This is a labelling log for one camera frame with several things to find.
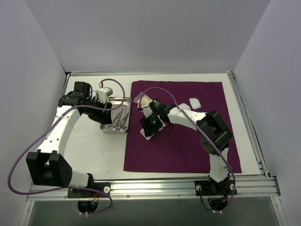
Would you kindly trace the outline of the white gauze pad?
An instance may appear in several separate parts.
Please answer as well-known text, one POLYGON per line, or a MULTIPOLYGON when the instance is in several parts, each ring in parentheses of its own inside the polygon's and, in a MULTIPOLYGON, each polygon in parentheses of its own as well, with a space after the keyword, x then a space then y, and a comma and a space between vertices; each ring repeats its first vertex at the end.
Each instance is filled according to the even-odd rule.
POLYGON ((193 110, 197 110, 202 107, 200 101, 197 98, 190 98, 189 102, 193 110))
POLYGON ((178 105, 179 109, 181 110, 191 110, 191 107, 189 105, 187 105, 186 103, 182 103, 178 105))
POLYGON ((146 140, 150 140, 150 139, 153 137, 153 135, 146 136, 145 133, 144 133, 144 129, 141 129, 141 130, 140 130, 140 133, 141 133, 141 135, 142 135, 146 140))

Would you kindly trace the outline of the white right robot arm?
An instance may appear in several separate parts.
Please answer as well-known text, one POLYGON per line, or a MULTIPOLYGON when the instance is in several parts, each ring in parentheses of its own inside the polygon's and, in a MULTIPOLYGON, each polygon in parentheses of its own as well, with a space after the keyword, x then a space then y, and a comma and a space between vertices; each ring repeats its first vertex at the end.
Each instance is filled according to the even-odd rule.
POLYGON ((209 154, 209 189, 214 194, 225 190, 224 180, 231 169, 227 157, 233 135, 217 111, 199 113, 174 104, 163 105, 158 99, 139 104, 137 110, 143 113, 141 134, 147 140, 166 125, 181 125, 197 131, 203 149, 209 154))

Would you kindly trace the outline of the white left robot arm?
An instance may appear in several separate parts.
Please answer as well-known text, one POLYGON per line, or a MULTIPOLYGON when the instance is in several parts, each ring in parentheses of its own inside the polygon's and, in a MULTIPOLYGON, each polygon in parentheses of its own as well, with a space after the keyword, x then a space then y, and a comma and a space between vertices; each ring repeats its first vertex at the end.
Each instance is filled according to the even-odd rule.
POLYGON ((112 105, 106 102, 113 90, 101 85, 95 92, 86 82, 75 82, 72 91, 63 95, 58 102, 54 124, 35 152, 29 152, 26 163, 35 185, 78 187, 83 197, 94 194, 92 175, 72 169, 64 158, 65 148, 77 120, 82 114, 101 124, 111 123, 108 111, 112 105))

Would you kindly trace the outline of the clear bag of cotton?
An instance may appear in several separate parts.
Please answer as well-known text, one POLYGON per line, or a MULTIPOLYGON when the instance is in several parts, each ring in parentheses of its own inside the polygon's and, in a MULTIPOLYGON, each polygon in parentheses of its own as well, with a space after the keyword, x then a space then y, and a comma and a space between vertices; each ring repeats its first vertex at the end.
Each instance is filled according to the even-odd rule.
POLYGON ((139 93, 139 95, 136 96, 133 100, 133 102, 137 105, 137 109, 143 109, 144 107, 148 107, 152 101, 153 100, 143 92, 139 93))

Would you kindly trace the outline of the steel instrument tray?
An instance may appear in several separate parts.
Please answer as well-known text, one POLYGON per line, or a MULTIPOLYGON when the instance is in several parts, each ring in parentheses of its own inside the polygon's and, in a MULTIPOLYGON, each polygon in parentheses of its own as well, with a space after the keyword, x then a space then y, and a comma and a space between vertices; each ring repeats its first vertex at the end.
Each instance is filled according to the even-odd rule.
POLYGON ((104 133, 122 134, 126 133, 129 126, 131 109, 131 98, 125 97, 121 107, 111 111, 111 124, 101 124, 100 129, 104 133))

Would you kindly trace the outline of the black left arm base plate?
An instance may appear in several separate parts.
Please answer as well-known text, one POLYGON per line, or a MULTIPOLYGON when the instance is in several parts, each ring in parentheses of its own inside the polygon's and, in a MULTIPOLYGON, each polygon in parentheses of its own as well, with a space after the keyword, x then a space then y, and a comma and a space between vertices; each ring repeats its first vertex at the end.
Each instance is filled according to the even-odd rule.
POLYGON ((95 182, 94 185, 87 189, 70 188, 68 190, 68 198, 107 198, 110 196, 111 183, 110 182, 95 182))

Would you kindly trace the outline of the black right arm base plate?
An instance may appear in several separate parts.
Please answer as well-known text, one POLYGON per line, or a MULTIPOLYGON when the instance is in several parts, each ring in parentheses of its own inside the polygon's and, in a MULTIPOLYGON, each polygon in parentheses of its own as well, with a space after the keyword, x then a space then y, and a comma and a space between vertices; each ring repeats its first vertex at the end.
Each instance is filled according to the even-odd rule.
POLYGON ((197 196, 224 196, 231 195, 234 189, 234 180, 215 182, 214 180, 194 181, 197 196))

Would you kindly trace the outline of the steel forceps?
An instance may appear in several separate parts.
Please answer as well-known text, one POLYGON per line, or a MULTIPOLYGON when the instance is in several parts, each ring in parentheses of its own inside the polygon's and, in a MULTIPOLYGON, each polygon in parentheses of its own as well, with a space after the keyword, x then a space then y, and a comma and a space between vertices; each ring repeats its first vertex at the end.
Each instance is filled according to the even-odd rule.
POLYGON ((124 116, 119 120, 118 125, 117 125, 117 129, 119 131, 124 130, 125 126, 126 126, 126 122, 127 122, 127 118, 128 118, 129 112, 126 112, 124 114, 124 116))
POLYGON ((103 130, 110 131, 110 130, 113 130, 115 127, 116 127, 116 119, 112 119, 111 124, 103 125, 103 130))

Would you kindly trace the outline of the purple surgical cloth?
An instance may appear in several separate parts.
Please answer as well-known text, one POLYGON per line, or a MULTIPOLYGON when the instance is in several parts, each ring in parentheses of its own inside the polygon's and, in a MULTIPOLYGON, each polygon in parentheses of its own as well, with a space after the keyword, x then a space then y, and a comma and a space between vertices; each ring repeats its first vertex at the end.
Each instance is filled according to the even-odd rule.
MULTIPOLYGON (((200 101, 198 112, 217 111, 229 128, 232 127, 221 82, 134 81, 131 98, 146 91, 148 97, 162 104, 189 104, 190 98, 200 101)), ((143 114, 131 105, 127 133, 124 170, 156 173, 208 173, 209 154, 203 149, 198 133, 174 125, 146 140, 140 133, 143 114)))

